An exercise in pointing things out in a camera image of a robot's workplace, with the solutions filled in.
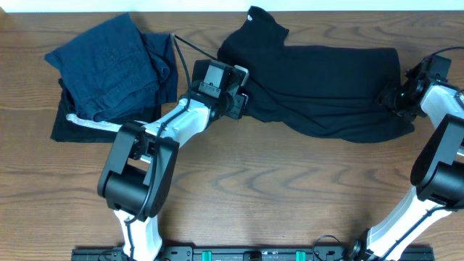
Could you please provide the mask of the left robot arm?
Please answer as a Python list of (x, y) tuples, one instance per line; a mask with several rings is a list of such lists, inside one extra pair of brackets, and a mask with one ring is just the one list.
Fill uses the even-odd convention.
[(178, 105), (152, 123), (126, 123), (117, 132), (97, 184), (120, 221), (126, 260), (155, 260), (162, 248), (157, 215), (173, 179), (179, 149), (223, 116), (238, 120), (248, 96), (248, 69), (207, 60), (202, 79)]

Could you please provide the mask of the black polo shirt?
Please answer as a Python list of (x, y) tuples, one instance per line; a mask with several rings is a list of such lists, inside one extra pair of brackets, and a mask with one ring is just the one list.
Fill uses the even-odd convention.
[(244, 115), (353, 143), (414, 131), (411, 122), (377, 102), (384, 88), (400, 85), (396, 49), (287, 46), (288, 34), (264, 9), (250, 7), (244, 24), (217, 51), (221, 62), (249, 71)]

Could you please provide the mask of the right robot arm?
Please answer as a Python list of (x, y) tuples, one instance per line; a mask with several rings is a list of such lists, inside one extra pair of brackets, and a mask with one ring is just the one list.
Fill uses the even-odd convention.
[(451, 59), (439, 51), (407, 70), (403, 86), (386, 88), (378, 103), (412, 121), (428, 117), (435, 131), (416, 159), (412, 186), (378, 225), (369, 228), (345, 260), (399, 260), (429, 226), (463, 209), (463, 90), (449, 84)]

